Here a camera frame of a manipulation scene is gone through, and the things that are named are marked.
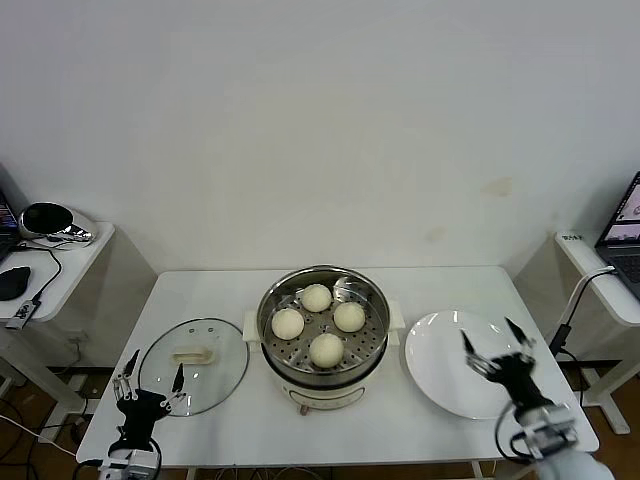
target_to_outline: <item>laptop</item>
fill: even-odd
[[[9,249],[20,241],[18,222],[5,196],[0,192],[0,262],[9,254]]]
[[[629,185],[596,252],[618,271],[618,277],[640,299],[640,172]]]

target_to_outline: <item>speaker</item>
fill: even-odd
[[[23,238],[61,250],[86,247],[98,235],[98,226],[81,213],[48,202],[25,208],[18,227]]]

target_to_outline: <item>table leg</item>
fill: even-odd
[[[482,468],[480,468],[480,462],[477,460],[471,461],[471,468],[473,469],[473,478],[477,478],[479,480],[484,479],[484,475],[482,475]]]
[[[79,392],[86,381],[86,375],[73,375],[69,380],[68,385],[73,391]],[[84,414],[84,415],[93,415],[96,413],[96,409],[98,408],[98,404],[100,403],[99,398],[87,398],[83,400],[86,402],[86,405],[83,403],[81,409],[73,409],[65,407],[62,403],[57,403],[53,408],[49,418],[44,424],[44,430],[42,431],[42,436],[52,442],[55,441],[56,437],[60,433],[62,427],[57,427],[55,425],[64,424],[68,415],[71,414]],[[45,440],[42,438],[38,439],[39,443],[45,443]]]
[[[581,369],[582,375],[590,386],[584,392],[583,405],[600,407],[611,429],[618,435],[631,433],[631,429],[611,394],[639,371],[640,351],[634,352],[631,357],[621,361],[603,377],[600,377],[593,368]]]
[[[4,379],[11,379],[13,383],[19,387],[23,386],[27,379],[19,371],[9,365],[5,360],[0,358],[0,377]]]
[[[20,342],[7,342],[0,350],[0,357],[69,410],[82,411],[84,399],[51,373],[47,367],[40,363],[36,355]]]
[[[500,462],[496,468],[496,480],[518,480],[535,470],[535,464],[518,465],[511,462]]]

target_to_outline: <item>white cable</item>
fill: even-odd
[[[46,437],[43,437],[41,435],[38,435],[37,433],[32,432],[31,430],[29,430],[26,427],[23,427],[22,425],[20,425],[18,422],[11,420],[8,417],[5,417],[4,415],[0,415],[0,418],[2,418],[3,420],[6,420],[7,422],[13,423],[16,427],[20,427],[21,429],[23,429],[25,432],[30,433],[31,435],[33,435],[34,437],[38,437],[39,439],[41,439],[44,442],[50,443],[51,445],[53,445],[54,447],[56,447],[58,450],[60,450],[61,452],[66,453],[67,455],[71,455],[73,458],[76,458],[76,454],[73,452],[70,452],[69,450],[66,450],[64,448],[62,448],[60,445],[58,445],[57,443],[52,442],[51,440],[49,440]]]
[[[315,478],[316,480],[323,480],[323,478],[318,475],[316,472],[313,472],[311,470],[309,470],[308,468],[302,468],[302,467],[287,467],[285,469],[282,469],[278,472],[278,474],[273,477],[273,480],[278,480],[283,473],[288,472],[289,470],[299,470],[301,472],[305,472],[308,473],[309,475],[311,475],[313,478]]]
[[[569,297],[567,306],[564,308],[562,315],[560,315],[560,319],[553,326],[553,328],[549,332],[547,332],[547,335],[545,336],[545,341],[548,344],[551,343],[551,340],[553,340],[553,337],[556,334],[558,327],[563,323],[567,322],[569,315],[571,315],[571,312],[573,311],[573,307],[575,306],[577,297],[579,296],[579,292],[584,287],[584,284],[587,282],[590,282],[591,279],[596,275],[600,275],[602,273],[607,273],[607,272],[613,272],[614,270],[615,270],[615,267],[612,267],[611,265],[608,265],[606,267],[596,268],[595,270],[591,270],[590,272],[584,274],[584,276],[580,280],[578,280],[578,283],[576,283],[576,286],[573,289],[573,292],[571,292],[571,296]]]
[[[227,470],[229,470],[228,468],[223,468],[222,470],[220,470],[218,472],[218,474],[216,475],[215,480],[220,480],[222,478],[222,476],[224,475],[224,472],[226,472]]]

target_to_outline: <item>black cable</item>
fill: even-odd
[[[69,371],[69,369],[71,367],[73,367],[80,360],[82,360],[82,352],[80,351],[80,343],[76,342],[76,343],[74,343],[74,345],[76,346],[76,358],[75,358],[75,360],[73,362],[71,362],[69,365],[67,365],[66,367],[62,367],[62,370],[60,370],[59,372],[52,372],[54,375],[64,375],[65,373],[67,373]]]
[[[10,407],[18,417],[20,425],[24,425],[24,418],[22,418],[22,414],[18,411],[18,409],[3,398],[0,398],[0,401],[5,405],[7,405],[8,407]],[[24,431],[21,428],[18,430],[20,430],[20,432],[18,433],[18,436],[16,437],[14,442],[9,446],[9,448],[6,451],[2,453],[2,455],[0,455],[0,461],[4,460],[11,452],[13,452],[18,446],[18,443],[20,443],[20,439],[22,438],[22,434],[24,433]]]
[[[573,309],[571,309],[571,313],[569,314],[569,318],[567,319],[567,322],[565,323],[565,325],[569,326],[569,324],[571,323],[571,320],[573,319],[573,315],[576,313],[576,309],[578,308],[578,304],[580,303],[580,299],[582,298],[582,294],[587,289],[587,286],[589,285],[589,283],[591,283],[591,281],[594,278],[601,277],[602,275],[611,275],[611,274],[614,274],[614,273],[617,273],[617,272],[615,270],[609,270],[607,272],[596,273],[595,275],[590,277],[586,282],[584,282],[584,285],[580,289],[580,293],[578,294],[578,298],[576,299],[576,303],[573,304]]]
[[[153,438],[150,438],[149,442],[151,443],[151,445],[155,447],[156,452],[158,454],[158,463],[156,465],[156,472],[153,474],[153,477],[151,478],[151,480],[157,480],[158,475],[160,475],[160,469],[162,468],[162,450],[160,450],[160,445],[158,445],[158,442],[156,442]]]
[[[70,427],[71,425],[75,425],[75,422],[69,422],[69,423],[59,423],[57,425],[47,425],[45,427],[40,428],[40,430],[46,430],[47,428],[61,428],[61,427]],[[35,430],[38,427],[27,427],[29,428],[29,430]]]
[[[76,241],[75,240],[67,240],[66,242],[59,243],[55,247],[50,247],[50,248],[51,248],[51,250],[60,250],[61,246],[67,245],[69,243],[76,243]]]
[[[82,413],[80,414],[80,418],[71,424],[71,430],[69,431],[69,435],[71,436],[71,440],[76,446],[80,446],[82,443],[82,437],[80,436],[80,432],[78,432],[78,427],[86,422],[84,418],[85,413],[87,413],[87,408],[89,408],[89,397],[84,398],[84,408],[82,409]]]
[[[38,426],[38,430],[35,433],[40,433],[40,430],[45,426],[47,419],[49,418],[49,415],[51,415],[51,412],[53,412],[53,409],[55,408],[55,406],[56,406],[55,403],[51,406],[47,414],[44,416],[42,422],[40,422],[40,425]],[[31,445],[29,446],[29,452],[27,453],[26,480],[29,480],[29,465],[33,468],[33,472],[36,477],[36,480],[38,480],[38,472],[36,470],[36,467],[33,466],[33,463],[31,462],[31,456],[33,455],[33,450],[35,449],[35,446],[37,443],[38,443],[38,437],[33,437],[33,440],[31,440]]]
[[[78,472],[80,472],[84,467],[99,467],[100,465],[102,465],[100,460],[85,460],[84,462],[80,462],[76,465],[76,468],[73,469],[73,476],[71,478],[73,480],[77,480]]]
[[[527,457],[527,456],[529,456],[529,454],[521,452],[520,450],[518,450],[516,448],[516,446],[514,444],[516,443],[517,440],[518,439],[515,436],[511,437],[511,440],[509,440],[509,448],[511,449],[511,451],[513,453],[515,453],[518,457]]]
[[[573,320],[573,316],[576,313],[576,310],[578,309],[578,305],[580,304],[580,299],[582,299],[582,295],[584,294],[585,290],[587,289],[587,286],[589,285],[589,283],[591,283],[591,281],[594,278],[598,278],[602,275],[608,275],[608,274],[617,274],[618,272],[613,269],[613,270],[607,270],[604,272],[600,272],[600,273],[596,273],[595,275],[592,275],[591,277],[589,277],[587,279],[586,282],[584,282],[584,285],[582,285],[582,288],[580,289],[580,292],[578,293],[578,297],[576,298],[575,303],[573,304],[573,308],[571,309],[571,313],[569,314],[569,317],[567,318],[567,321],[565,323],[562,323],[558,326],[558,329],[556,330],[556,333],[553,335],[553,338],[551,339],[551,341],[549,342],[549,350],[551,351],[551,354],[555,357],[556,355],[558,355],[558,353],[560,353],[560,351],[562,350],[562,347],[564,347],[567,343],[567,338],[569,337],[569,334],[571,333],[571,320]]]
[[[582,379],[582,372],[580,371],[580,366],[579,366],[579,362],[578,359],[576,358],[576,356],[571,353],[570,351],[566,350],[566,349],[562,349],[560,350],[560,352],[558,353],[564,353],[565,355],[569,355],[571,357],[571,359],[573,360],[573,363],[576,365],[576,367],[578,367],[578,378],[580,378],[580,408],[582,408],[582,399],[584,397],[584,381]]]
[[[504,418],[507,415],[507,412],[511,410],[511,406],[512,406],[511,402],[507,403],[505,407],[502,409],[502,412],[500,412],[500,416],[498,417],[498,421],[496,422],[496,426],[493,430],[493,441],[495,442],[496,448],[500,452],[500,455],[503,456],[503,458],[513,463],[518,463],[520,465],[529,465],[531,463],[530,459],[520,458],[520,457],[511,457],[506,454],[506,452],[502,449],[502,445],[500,445],[500,438],[498,437],[498,434],[500,432],[500,425],[502,425],[502,422],[504,421]]]
[[[27,472],[31,469],[36,480],[40,480],[40,477],[38,477],[38,471],[32,463],[0,463],[0,467],[27,467]]]
[[[51,256],[53,261],[56,262],[56,265],[58,266],[58,270],[56,271],[56,273],[54,273],[53,276],[49,280],[47,280],[47,282],[42,286],[42,288],[40,290],[38,290],[38,292],[31,299],[31,301],[36,301],[36,300],[40,300],[40,297],[42,296],[42,292],[44,292],[44,290],[51,284],[51,282],[53,282],[58,277],[58,275],[60,275],[60,273],[62,272],[62,264],[56,258],[56,256],[53,254],[53,251],[51,251],[48,248],[29,247],[27,245],[17,245],[15,247],[11,248],[12,252],[22,252],[22,251],[26,251],[26,250],[35,250],[35,251],[38,251],[38,252],[47,252]]]

